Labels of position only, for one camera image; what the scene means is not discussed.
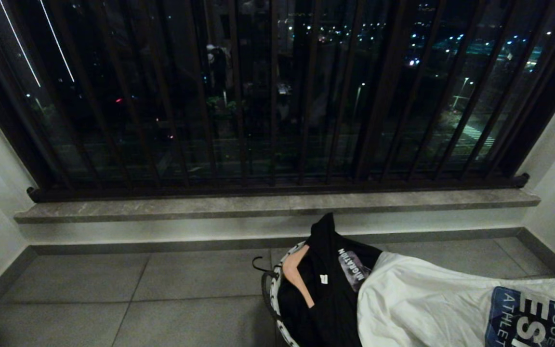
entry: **stone sill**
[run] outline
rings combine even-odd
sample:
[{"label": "stone sill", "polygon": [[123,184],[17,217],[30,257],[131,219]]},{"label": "stone sill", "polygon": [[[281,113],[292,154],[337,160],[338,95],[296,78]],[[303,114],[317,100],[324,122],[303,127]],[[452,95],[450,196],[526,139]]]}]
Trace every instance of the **stone sill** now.
[{"label": "stone sill", "polygon": [[335,213],[389,213],[501,209],[537,206],[541,199],[522,189],[478,189],[397,193],[45,202],[14,219],[20,224],[115,222]]}]

